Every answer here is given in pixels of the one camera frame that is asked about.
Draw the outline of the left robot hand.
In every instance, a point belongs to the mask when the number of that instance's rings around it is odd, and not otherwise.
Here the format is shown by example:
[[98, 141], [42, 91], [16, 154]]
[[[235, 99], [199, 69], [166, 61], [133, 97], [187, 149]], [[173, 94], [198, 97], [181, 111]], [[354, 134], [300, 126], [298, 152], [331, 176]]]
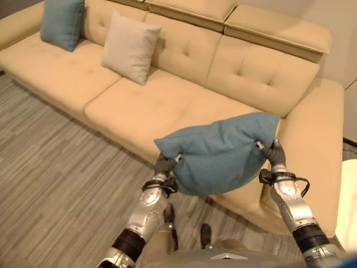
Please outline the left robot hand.
[[173, 159], [166, 158], [163, 154], [160, 154], [154, 166], [155, 175], [161, 174], [168, 178], [170, 176], [170, 172], [181, 159], [181, 154], [178, 154]]

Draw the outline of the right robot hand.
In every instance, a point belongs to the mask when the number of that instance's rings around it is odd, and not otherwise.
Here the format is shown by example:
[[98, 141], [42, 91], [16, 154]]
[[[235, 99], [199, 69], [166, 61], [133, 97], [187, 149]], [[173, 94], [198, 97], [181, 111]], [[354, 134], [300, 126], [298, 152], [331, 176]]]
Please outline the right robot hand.
[[286, 155], [279, 139], [275, 138], [271, 147], [269, 148], [264, 146], [260, 140], [256, 140], [254, 143], [259, 151], [263, 154], [263, 156], [269, 160], [272, 166], [286, 166]]

